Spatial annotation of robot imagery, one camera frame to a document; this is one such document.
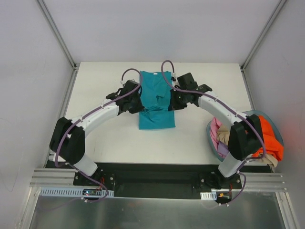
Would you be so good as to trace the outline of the teal t shirt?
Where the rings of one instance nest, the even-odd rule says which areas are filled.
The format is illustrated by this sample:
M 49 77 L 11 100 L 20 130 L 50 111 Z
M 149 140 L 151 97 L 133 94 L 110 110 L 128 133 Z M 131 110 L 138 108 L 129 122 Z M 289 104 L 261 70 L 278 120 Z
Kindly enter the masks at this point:
M 139 129 L 155 130 L 175 128 L 174 111 L 169 111 L 171 101 L 171 72 L 142 71 L 141 102 L 144 110 L 139 112 Z

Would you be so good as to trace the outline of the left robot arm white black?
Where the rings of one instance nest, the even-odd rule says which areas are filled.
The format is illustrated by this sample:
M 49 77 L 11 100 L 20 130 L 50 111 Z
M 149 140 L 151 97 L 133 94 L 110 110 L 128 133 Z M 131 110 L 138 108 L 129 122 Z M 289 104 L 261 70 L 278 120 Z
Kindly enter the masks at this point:
M 84 180 L 91 186 L 100 182 L 98 166 L 85 154 L 85 139 L 94 129 L 121 113 L 138 113 L 144 109 L 141 103 L 140 84 L 128 80 L 123 88 L 106 96 L 92 111 L 74 119 L 60 118 L 53 131 L 50 150 L 67 163 L 83 172 Z

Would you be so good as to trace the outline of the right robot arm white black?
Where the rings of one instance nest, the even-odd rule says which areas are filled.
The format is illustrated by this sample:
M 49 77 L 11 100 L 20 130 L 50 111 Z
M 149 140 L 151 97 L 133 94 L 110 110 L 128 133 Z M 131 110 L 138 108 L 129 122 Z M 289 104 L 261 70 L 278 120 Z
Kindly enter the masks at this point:
M 231 184 L 231 176 L 246 162 L 249 155 L 257 152 L 264 145 L 260 119 L 257 115 L 246 115 L 223 102 L 205 85 L 198 85 L 191 73 L 176 77 L 171 73 L 171 100 L 169 111 L 182 110 L 187 104 L 200 107 L 217 118 L 230 131 L 229 153 L 218 167 L 219 173 L 214 182 L 219 188 Z

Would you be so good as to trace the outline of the pink t shirt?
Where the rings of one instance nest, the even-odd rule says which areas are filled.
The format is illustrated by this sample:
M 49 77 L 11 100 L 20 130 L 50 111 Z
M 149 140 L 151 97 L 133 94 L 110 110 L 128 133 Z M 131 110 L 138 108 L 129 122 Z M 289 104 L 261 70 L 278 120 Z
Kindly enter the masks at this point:
M 216 140 L 216 131 L 219 129 L 219 127 L 223 125 L 217 118 L 213 118 L 211 123 L 210 123 L 210 138 L 212 140 L 213 146 L 216 149 L 217 152 L 217 146 L 218 146 L 218 141 Z

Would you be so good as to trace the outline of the beige t shirt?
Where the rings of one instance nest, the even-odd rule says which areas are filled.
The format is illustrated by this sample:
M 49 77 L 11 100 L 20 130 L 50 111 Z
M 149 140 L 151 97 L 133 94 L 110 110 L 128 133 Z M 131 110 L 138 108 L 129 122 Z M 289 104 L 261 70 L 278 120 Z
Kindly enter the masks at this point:
M 228 145 L 229 136 L 230 136 L 229 130 L 224 125 L 221 125 L 219 129 L 216 131 L 216 140 L 218 141 L 218 144 L 219 142 L 222 142 Z M 274 167 L 277 167 L 278 165 L 278 160 L 275 158 L 275 156 L 268 153 L 267 151 L 266 151 L 266 155 L 264 156 L 264 158 L 261 159 L 261 161 L 268 165 L 273 165 Z

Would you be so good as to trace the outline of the lavender t shirt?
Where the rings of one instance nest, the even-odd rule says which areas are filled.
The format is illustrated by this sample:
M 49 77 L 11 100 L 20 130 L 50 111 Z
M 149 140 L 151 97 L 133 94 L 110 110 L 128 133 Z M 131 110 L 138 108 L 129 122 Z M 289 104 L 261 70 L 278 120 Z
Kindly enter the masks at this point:
M 223 161 L 230 154 L 228 145 L 226 145 L 222 142 L 219 142 L 218 147 L 217 147 L 217 152 L 220 157 L 220 161 Z

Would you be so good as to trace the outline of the translucent blue laundry basket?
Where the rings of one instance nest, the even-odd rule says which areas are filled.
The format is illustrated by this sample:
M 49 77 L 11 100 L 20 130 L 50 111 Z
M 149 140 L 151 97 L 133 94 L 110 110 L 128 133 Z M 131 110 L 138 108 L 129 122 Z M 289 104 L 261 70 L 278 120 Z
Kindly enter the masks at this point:
M 272 129 L 273 129 L 273 131 L 274 131 L 274 134 L 275 134 L 276 139 L 277 139 L 281 144 L 283 144 L 283 146 L 284 146 L 284 142 L 283 142 L 283 139 L 282 139 L 282 136 L 281 136 L 279 130 L 277 129 L 276 125 L 272 122 L 272 120 L 268 117 L 268 115 L 266 115 L 265 113 L 263 113 L 263 112 L 261 112 L 261 111 L 257 111 L 257 110 L 246 111 L 245 113 L 246 113 L 247 115 L 253 115 L 253 114 L 255 114 L 255 115 L 257 115 L 257 116 L 262 115 L 262 116 L 271 124 L 271 127 L 272 127 Z M 212 149 L 212 152 L 214 153 L 214 155 L 216 156 L 216 158 L 219 159 L 219 161 L 220 161 L 220 157 L 217 155 L 216 149 L 214 148 L 213 143 L 212 143 L 212 140 L 211 140 L 211 138 L 210 138 L 210 133 L 209 133 L 209 131 L 210 131 L 210 123 L 207 125 L 207 129 L 206 129 L 206 131 L 207 131 L 207 136 L 208 136 L 208 142 L 209 142 L 209 145 L 210 145 L 210 147 L 211 147 L 211 149 Z

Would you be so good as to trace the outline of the orange t shirt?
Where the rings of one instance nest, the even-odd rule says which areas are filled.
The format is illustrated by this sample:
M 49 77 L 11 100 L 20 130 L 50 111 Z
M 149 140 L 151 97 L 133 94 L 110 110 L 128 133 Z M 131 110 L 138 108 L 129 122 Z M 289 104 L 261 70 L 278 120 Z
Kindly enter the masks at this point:
M 262 116 L 259 116 L 262 132 L 263 132 L 263 138 L 264 138 L 264 144 L 265 144 L 265 150 L 266 154 L 265 156 L 272 156 L 274 157 L 278 162 L 282 161 L 284 158 L 284 146 L 281 144 L 275 137 L 274 131 L 271 127 L 271 124 Z

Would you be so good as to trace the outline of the left aluminium frame post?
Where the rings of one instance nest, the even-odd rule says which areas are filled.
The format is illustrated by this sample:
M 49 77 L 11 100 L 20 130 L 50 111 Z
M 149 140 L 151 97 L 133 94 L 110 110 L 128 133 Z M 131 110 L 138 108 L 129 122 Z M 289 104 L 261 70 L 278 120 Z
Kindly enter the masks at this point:
M 53 19 L 50 10 L 48 9 L 47 4 L 44 0 L 35 0 L 35 2 L 38 4 L 39 9 L 41 10 L 47 24 L 49 25 L 57 43 L 59 44 L 59 47 L 61 48 L 64 56 L 66 57 L 68 63 L 73 69 L 76 69 L 78 67 L 77 63 L 75 62 L 74 58 L 71 55 L 71 52 L 69 51 L 66 42 L 64 41 L 58 26 L 56 25 L 55 20 Z

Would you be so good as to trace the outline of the aluminium frame post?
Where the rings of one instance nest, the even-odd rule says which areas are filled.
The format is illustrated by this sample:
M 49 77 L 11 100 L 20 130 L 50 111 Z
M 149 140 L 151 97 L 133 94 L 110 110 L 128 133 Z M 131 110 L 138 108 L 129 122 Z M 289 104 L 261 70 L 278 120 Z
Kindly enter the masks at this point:
M 74 58 L 71 55 L 71 52 L 69 51 L 66 42 L 64 41 L 58 26 L 56 25 L 55 20 L 53 19 L 50 10 L 48 9 L 47 4 L 44 0 L 35 0 L 35 2 L 38 4 L 39 9 L 41 10 L 47 24 L 49 25 L 57 43 L 59 44 L 59 47 L 61 48 L 64 56 L 66 57 L 68 63 L 73 69 L 76 69 L 78 67 L 77 63 L 75 62 Z
M 279 0 L 277 2 L 275 8 L 273 9 L 273 11 L 272 11 L 271 15 L 269 16 L 267 22 L 265 23 L 263 29 L 259 33 L 259 35 L 258 35 L 257 39 L 255 40 L 253 46 L 251 47 L 245 61 L 240 66 L 241 72 L 244 72 L 246 70 L 250 61 L 254 57 L 255 53 L 259 49 L 261 43 L 263 42 L 264 38 L 267 36 L 269 30 L 271 29 L 272 25 L 274 24 L 275 20 L 277 19 L 277 17 L 281 13 L 281 11 L 283 10 L 283 8 L 284 8 L 284 6 L 286 5 L 287 2 L 288 2 L 288 0 Z

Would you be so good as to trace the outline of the right aluminium frame post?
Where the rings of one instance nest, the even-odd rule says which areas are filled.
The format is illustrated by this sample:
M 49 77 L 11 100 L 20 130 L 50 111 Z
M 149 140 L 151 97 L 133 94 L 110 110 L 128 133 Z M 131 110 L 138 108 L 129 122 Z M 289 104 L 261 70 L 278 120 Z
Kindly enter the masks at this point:
M 284 6 L 286 5 L 287 2 L 288 2 L 288 0 L 279 0 L 277 2 L 275 8 L 273 9 L 273 11 L 272 11 L 271 15 L 269 16 L 267 22 L 265 23 L 263 29 L 259 33 L 259 35 L 258 35 L 257 39 L 255 40 L 253 46 L 251 47 L 245 61 L 240 66 L 241 72 L 244 72 L 246 70 L 250 61 L 254 57 L 255 53 L 259 49 L 261 43 L 263 42 L 264 38 L 267 36 L 269 30 L 271 29 L 272 25 L 274 24 L 275 20 L 277 19 L 277 17 L 281 13 L 281 11 L 283 10 L 283 8 L 284 8 Z

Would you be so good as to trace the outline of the front aluminium rail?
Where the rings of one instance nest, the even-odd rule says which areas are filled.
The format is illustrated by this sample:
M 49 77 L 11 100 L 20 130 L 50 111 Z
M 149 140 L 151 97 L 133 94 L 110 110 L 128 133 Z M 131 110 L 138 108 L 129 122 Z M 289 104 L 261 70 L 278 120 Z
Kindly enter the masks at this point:
M 73 169 L 37 168 L 34 170 L 30 185 L 32 187 L 72 187 L 80 176 Z M 248 192 L 287 192 L 284 175 L 279 173 L 248 173 L 240 178 L 246 182 Z

